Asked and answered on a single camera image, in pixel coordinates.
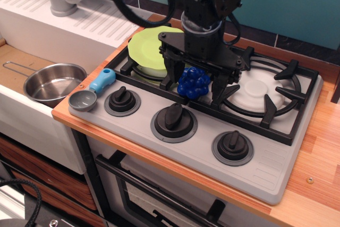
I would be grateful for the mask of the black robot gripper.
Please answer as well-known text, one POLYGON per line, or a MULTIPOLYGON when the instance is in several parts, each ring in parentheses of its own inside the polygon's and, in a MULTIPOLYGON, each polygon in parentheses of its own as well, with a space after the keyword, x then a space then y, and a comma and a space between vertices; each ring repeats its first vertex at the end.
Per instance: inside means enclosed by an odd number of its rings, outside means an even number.
POLYGON ((162 32, 160 51, 163 54, 167 75, 173 83, 182 76, 185 64, 200 68, 214 75, 212 104, 220 105, 236 92, 236 86, 227 85, 234 79, 231 73, 243 69, 243 59, 231 51, 216 34, 208 37, 189 32, 162 32))

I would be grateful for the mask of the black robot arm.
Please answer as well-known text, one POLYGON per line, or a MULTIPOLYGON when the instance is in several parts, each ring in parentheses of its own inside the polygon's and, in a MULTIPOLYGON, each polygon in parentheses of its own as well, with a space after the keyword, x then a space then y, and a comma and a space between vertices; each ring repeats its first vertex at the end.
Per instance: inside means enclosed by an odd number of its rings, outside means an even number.
POLYGON ((246 66, 230 48, 239 39, 224 40, 225 20, 229 18, 238 27, 233 11, 241 4, 241 0, 184 0, 183 33, 159 34, 169 81, 178 82, 184 66, 190 64, 213 75, 213 105, 218 106, 226 99, 227 85, 237 82, 246 66))

